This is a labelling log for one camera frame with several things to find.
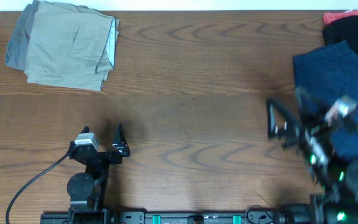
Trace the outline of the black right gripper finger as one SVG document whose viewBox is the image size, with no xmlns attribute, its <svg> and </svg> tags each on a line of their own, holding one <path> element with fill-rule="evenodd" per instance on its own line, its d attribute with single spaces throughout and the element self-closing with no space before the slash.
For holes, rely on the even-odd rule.
<svg viewBox="0 0 358 224">
<path fill-rule="evenodd" d="M 268 138 L 299 138 L 301 128 L 300 121 L 281 102 L 275 98 L 269 98 L 266 100 L 266 108 Z M 276 124 L 275 111 L 284 119 L 282 128 L 279 128 Z"/>
<path fill-rule="evenodd" d="M 316 116 L 318 104 L 306 89 L 301 86 L 296 87 L 295 99 L 298 103 L 298 112 L 301 120 L 309 120 Z"/>
</svg>

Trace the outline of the navy blue cloth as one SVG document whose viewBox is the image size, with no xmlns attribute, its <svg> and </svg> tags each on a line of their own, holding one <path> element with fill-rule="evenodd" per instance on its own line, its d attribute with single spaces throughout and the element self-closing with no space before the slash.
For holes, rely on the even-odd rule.
<svg viewBox="0 0 358 224">
<path fill-rule="evenodd" d="M 331 106 L 347 95 L 357 102 L 353 119 L 354 132 L 340 127 L 331 135 L 337 154 L 346 159 L 358 159 L 358 55 L 346 41 L 318 48 L 293 58 L 296 87 Z"/>
</svg>

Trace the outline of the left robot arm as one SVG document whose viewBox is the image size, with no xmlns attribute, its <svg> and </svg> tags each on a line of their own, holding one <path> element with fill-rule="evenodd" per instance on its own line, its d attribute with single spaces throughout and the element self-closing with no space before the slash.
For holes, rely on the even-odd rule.
<svg viewBox="0 0 358 224">
<path fill-rule="evenodd" d="M 70 143 L 67 156 L 85 165 L 85 171 L 73 175 L 67 183 L 70 196 L 69 223 L 119 223 L 119 215 L 104 204 L 110 167 L 122 163 L 131 150 L 121 124 L 116 127 L 112 149 L 99 152 L 99 141 L 84 127 Z"/>
</svg>

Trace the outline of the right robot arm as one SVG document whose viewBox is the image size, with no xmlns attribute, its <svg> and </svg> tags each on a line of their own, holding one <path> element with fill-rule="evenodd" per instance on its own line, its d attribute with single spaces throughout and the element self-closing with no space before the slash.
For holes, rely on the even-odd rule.
<svg viewBox="0 0 358 224">
<path fill-rule="evenodd" d="M 267 99 L 267 135 L 283 139 L 284 149 L 296 146 L 324 192 L 311 195 L 308 204 L 280 207 L 272 223 L 358 223 L 358 159 L 339 157 L 331 141 L 341 126 L 356 130 L 357 103 L 344 95 L 327 106 L 304 88 L 297 88 L 295 97 L 299 117 L 276 98 Z"/>
</svg>

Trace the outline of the folded khaki trousers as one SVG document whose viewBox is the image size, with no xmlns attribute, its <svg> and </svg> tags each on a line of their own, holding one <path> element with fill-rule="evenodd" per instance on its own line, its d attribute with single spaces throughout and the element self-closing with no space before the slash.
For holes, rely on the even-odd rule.
<svg viewBox="0 0 358 224">
<path fill-rule="evenodd" d="M 114 68 L 119 19 L 62 2 L 38 3 L 24 73 L 29 83 L 101 91 Z"/>
</svg>

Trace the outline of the black t-shirt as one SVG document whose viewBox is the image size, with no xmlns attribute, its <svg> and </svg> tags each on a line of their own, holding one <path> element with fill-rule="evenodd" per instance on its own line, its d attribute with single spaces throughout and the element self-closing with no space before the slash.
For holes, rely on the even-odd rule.
<svg viewBox="0 0 358 224">
<path fill-rule="evenodd" d="M 351 50 L 358 55 L 358 16 L 338 19 L 327 25 L 322 34 L 326 45 L 346 41 Z"/>
</svg>

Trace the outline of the folded grey garment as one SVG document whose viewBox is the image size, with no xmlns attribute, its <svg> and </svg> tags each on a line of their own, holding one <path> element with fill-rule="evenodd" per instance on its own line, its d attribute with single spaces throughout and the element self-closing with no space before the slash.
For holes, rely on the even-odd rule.
<svg viewBox="0 0 358 224">
<path fill-rule="evenodd" d="M 14 27 L 11 38 L 6 45 L 5 54 L 5 64 L 10 68 L 22 71 L 25 69 L 27 48 L 37 8 L 36 1 L 28 4 Z"/>
</svg>

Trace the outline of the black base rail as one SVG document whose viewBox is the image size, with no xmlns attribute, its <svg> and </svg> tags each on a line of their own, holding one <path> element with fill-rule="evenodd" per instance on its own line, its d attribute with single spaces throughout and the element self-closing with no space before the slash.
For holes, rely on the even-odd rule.
<svg viewBox="0 0 358 224">
<path fill-rule="evenodd" d="M 251 210 L 244 213 L 49 213 L 40 217 L 40 224 L 286 224 L 285 216 L 273 211 Z"/>
</svg>

